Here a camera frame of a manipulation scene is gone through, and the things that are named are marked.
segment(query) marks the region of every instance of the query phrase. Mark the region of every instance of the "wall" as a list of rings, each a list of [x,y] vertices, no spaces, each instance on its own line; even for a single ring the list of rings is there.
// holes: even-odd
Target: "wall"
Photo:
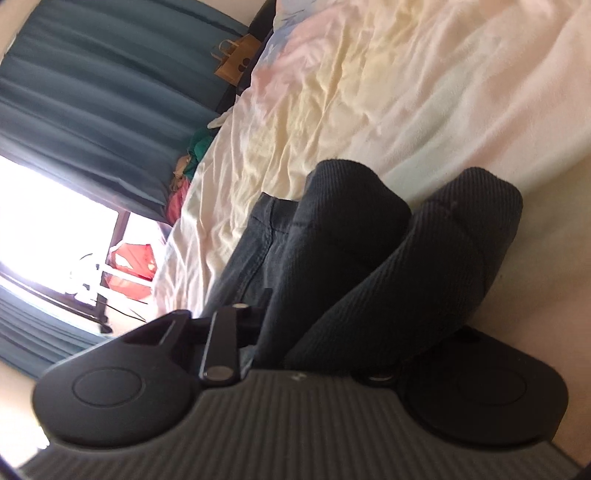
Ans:
[[[0,362],[0,453],[13,466],[37,452],[41,432],[31,406],[35,382]]]
[[[0,60],[39,1],[4,0],[0,2]]]
[[[250,25],[264,0],[203,0],[203,3],[245,25]]]

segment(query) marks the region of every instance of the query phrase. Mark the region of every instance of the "ribbed rubber surface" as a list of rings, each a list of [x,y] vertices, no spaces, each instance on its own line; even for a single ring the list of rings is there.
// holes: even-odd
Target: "ribbed rubber surface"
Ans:
[[[23,467],[39,480],[566,480],[548,443],[483,452],[421,429],[389,390],[350,378],[251,371],[205,392],[175,429],[119,450],[53,443]]]

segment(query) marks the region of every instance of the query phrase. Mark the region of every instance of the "bed sheet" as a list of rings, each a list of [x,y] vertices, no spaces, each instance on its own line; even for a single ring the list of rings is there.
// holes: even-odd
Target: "bed sheet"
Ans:
[[[472,323],[555,367],[556,441],[591,460],[591,2],[282,0],[191,184],[154,296],[199,314],[261,192],[366,164],[411,206],[464,168],[516,185],[517,238]]]

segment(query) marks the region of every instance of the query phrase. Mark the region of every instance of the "red cloth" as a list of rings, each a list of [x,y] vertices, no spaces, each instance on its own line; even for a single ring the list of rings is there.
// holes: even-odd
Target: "red cloth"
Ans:
[[[109,265],[117,270],[152,281],[156,273],[156,261],[151,245],[132,245],[121,243],[109,252]],[[149,297],[149,286],[140,285],[132,280],[106,275],[107,285],[132,300]]]
[[[181,208],[183,207],[184,200],[187,197],[189,185],[191,185],[191,182],[187,177],[184,177],[178,186],[178,190],[168,198],[168,205],[166,206],[166,219],[170,225],[174,225],[181,216]]]

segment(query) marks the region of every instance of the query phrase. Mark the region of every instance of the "sunlight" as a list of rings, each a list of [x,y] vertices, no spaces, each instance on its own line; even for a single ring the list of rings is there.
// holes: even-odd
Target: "sunlight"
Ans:
[[[23,277],[80,291],[80,259],[104,261],[116,220],[116,211],[0,157],[0,261]],[[83,269],[85,283],[98,285],[100,272]]]

